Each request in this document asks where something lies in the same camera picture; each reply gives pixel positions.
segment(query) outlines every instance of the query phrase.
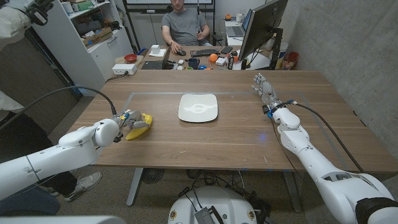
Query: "laptop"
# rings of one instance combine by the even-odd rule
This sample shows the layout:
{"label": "laptop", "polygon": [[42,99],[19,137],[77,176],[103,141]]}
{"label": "laptop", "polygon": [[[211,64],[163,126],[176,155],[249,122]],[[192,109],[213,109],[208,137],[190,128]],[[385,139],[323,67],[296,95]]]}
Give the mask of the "laptop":
{"label": "laptop", "polygon": [[142,68],[143,70],[168,70],[169,66],[170,47],[167,49],[163,60],[159,61],[145,61]]}
{"label": "laptop", "polygon": [[242,26],[225,27],[228,37],[244,37],[250,21],[251,9],[243,20]]}

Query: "square plate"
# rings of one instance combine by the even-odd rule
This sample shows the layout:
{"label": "square plate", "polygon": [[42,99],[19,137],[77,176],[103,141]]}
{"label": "square plate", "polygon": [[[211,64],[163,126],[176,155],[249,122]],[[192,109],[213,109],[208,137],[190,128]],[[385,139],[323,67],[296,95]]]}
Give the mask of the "square plate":
{"label": "square plate", "polygon": [[181,97],[178,117],[188,122],[213,121],[218,115],[217,98],[213,94],[185,94]]}

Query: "computer mouse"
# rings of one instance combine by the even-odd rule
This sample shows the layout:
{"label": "computer mouse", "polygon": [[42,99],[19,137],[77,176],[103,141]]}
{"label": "computer mouse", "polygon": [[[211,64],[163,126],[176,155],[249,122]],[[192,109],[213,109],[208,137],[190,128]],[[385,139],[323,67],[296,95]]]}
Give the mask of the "computer mouse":
{"label": "computer mouse", "polygon": [[186,53],[186,51],[184,51],[184,50],[179,50],[179,51],[177,52],[177,54],[178,54],[178,55],[181,55],[181,56],[185,56],[187,53]]}

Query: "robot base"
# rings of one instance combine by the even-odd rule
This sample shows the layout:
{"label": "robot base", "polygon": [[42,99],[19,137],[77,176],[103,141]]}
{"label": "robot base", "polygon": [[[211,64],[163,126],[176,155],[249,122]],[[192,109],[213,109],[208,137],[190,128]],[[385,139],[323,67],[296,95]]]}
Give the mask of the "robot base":
{"label": "robot base", "polygon": [[[223,223],[248,223],[256,224],[256,215],[250,203],[236,192],[219,186],[204,186],[195,189],[199,203],[203,208],[214,206]],[[195,208],[201,208],[195,194],[191,190],[187,197],[192,200]],[[185,195],[180,197],[170,209],[168,224],[198,223],[195,218],[195,209]],[[211,214],[214,223],[218,223],[215,214]]]}

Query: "orange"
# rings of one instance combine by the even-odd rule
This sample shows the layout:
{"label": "orange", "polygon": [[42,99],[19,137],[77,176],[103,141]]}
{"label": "orange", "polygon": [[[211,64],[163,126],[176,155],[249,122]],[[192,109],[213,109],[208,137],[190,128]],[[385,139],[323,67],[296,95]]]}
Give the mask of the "orange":
{"label": "orange", "polygon": [[210,55],[210,61],[211,61],[211,62],[216,62],[217,59],[218,59],[217,54],[211,54],[211,55]]}

